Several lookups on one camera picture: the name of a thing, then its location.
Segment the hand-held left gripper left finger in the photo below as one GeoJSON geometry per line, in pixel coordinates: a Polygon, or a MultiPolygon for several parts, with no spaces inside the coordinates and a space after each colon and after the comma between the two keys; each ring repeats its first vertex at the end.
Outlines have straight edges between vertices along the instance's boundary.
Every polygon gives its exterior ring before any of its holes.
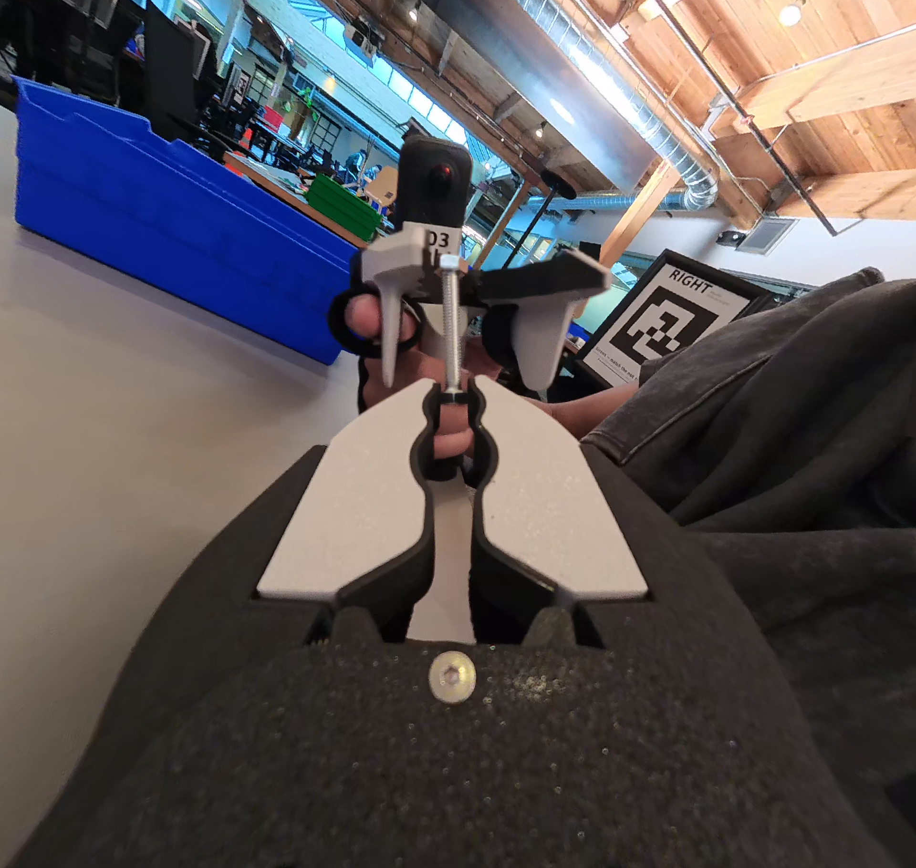
{"type": "Polygon", "coordinates": [[[436,556],[429,487],[439,385],[423,378],[376,404],[320,452],[255,595],[332,614],[368,612],[403,643],[436,556]]]}

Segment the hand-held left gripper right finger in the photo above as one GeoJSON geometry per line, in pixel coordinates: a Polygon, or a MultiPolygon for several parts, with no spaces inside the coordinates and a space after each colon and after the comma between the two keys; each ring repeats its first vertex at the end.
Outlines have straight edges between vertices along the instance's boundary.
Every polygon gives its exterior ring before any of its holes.
{"type": "Polygon", "coordinates": [[[529,400],[469,383],[477,479],[469,592],[487,640],[520,642],[538,615],[650,592],[580,442],[529,400]]]}

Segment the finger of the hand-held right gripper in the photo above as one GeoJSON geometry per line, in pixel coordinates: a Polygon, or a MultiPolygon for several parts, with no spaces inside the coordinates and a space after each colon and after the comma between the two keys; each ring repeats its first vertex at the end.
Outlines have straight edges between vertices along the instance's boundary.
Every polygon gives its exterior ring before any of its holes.
{"type": "Polygon", "coordinates": [[[611,271],[576,249],[545,262],[481,273],[480,338],[488,356],[517,372],[527,390],[548,389],[576,307],[611,284],[611,271]]]}
{"type": "Polygon", "coordinates": [[[403,227],[363,251],[362,281],[378,292],[381,308],[381,363],[385,388],[395,382],[398,346],[401,343],[402,302],[418,299],[431,267],[429,230],[403,227]]]}

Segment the thin long silver bolt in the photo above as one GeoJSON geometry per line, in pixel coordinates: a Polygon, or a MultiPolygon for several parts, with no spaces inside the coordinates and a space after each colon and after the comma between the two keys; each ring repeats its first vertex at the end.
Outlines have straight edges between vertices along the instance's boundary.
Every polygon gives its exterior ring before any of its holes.
{"type": "Polygon", "coordinates": [[[444,388],[441,393],[443,404],[466,403],[462,386],[462,333],[460,287],[463,276],[441,275],[441,307],[444,342],[444,388]]]}

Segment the blue plastic bin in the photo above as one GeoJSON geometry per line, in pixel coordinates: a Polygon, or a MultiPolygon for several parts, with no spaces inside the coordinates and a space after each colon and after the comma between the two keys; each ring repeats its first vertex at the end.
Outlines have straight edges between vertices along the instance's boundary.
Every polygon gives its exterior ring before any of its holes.
{"type": "Polygon", "coordinates": [[[317,362],[355,247],[149,121],[16,79],[17,223],[317,362]]]}

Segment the person's right forearm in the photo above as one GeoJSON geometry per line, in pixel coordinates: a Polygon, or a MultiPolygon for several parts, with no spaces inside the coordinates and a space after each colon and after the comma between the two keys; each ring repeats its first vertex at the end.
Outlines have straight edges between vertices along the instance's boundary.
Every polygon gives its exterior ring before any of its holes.
{"type": "Polygon", "coordinates": [[[559,423],[574,438],[583,439],[636,394],[637,383],[620,385],[572,401],[549,404],[526,400],[559,423]]]}

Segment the person's right hand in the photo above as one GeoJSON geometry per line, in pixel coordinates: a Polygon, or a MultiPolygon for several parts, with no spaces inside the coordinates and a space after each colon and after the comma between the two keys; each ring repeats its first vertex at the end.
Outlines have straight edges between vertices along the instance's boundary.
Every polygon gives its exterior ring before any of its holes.
{"type": "MultiPolygon", "coordinates": [[[[369,341],[379,339],[381,308],[376,296],[362,294],[351,299],[346,306],[344,319],[355,336],[369,341]]],[[[496,379],[500,371],[501,366],[491,359],[480,338],[466,341],[463,384],[467,384],[470,378],[477,375],[496,379]]],[[[385,385],[380,359],[361,358],[358,409],[364,412],[421,379],[445,384],[445,364],[444,360],[423,352],[418,346],[398,356],[391,386],[385,385]]],[[[457,404],[443,406],[440,412],[440,425],[433,439],[435,459],[452,459],[462,455],[472,457],[474,440],[475,435],[468,421],[466,407],[457,404]]]]}

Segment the green plastic crate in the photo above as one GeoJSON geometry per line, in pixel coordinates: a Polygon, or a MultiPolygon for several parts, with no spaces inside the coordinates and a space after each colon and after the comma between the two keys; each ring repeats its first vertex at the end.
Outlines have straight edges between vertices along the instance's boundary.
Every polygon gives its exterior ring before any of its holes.
{"type": "Polygon", "coordinates": [[[315,175],[305,199],[311,208],[365,243],[374,239],[382,222],[376,209],[331,176],[315,175]]]}

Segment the black floor lamp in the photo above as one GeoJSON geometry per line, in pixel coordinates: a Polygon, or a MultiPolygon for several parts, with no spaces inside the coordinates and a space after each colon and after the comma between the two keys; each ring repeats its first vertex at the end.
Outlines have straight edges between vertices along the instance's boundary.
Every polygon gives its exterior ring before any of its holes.
{"type": "Polygon", "coordinates": [[[557,172],[545,168],[541,172],[541,181],[548,186],[548,193],[544,197],[541,206],[535,211],[527,229],[524,231],[524,233],[521,234],[518,242],[513,246],[508,258],[501,267],[502,269],[510,268],[512,261],[519,253],[522,245],[525,243],[526,239],[534,232],[542,215],[549,209],[557,196],[560,196],[561,199],[571,201],[575,201],[577,199],[577,192],[574,187],[567,179],[560,176],[557,172]]]}

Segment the framed marker poster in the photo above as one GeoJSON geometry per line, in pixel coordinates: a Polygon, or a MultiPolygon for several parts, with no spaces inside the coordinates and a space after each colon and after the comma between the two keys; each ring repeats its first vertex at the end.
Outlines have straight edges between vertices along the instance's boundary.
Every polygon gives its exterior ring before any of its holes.
{"type": "Polygon", "coordinates": [[[637,383],[646,363],[776,305],[771,290],[666,249],[578,350],[572,368],[601,388],[637,383]]]}

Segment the wooden background table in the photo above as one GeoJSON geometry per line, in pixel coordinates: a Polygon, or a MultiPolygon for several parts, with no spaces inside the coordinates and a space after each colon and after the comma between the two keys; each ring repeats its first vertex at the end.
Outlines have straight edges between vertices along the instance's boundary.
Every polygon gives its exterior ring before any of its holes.
{"type": "Polygon", "coordinates": [[[303,195],[292,190],[284,178],[280,177],[279,173],[269,171],[266,166],[262,166],[245,155],[229,151],[223,154],[223,164],[235,174],[247,177],[257,187],[280,199],[293,210],[318,223],[327,231],[343,238],[347,243],[355,247],[367,246],[368,242],[366,240],[314,209],[303,195]]]}

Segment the white wall vent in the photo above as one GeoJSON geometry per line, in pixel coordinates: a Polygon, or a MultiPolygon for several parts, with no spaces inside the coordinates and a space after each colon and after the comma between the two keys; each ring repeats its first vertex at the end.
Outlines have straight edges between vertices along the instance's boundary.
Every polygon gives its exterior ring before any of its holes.
{"type": "Polygon", "coordinates": [[[754,256],[770,254],[794,229],[798,219],[764,216],[736,246],[736,252],[754,256]]]}

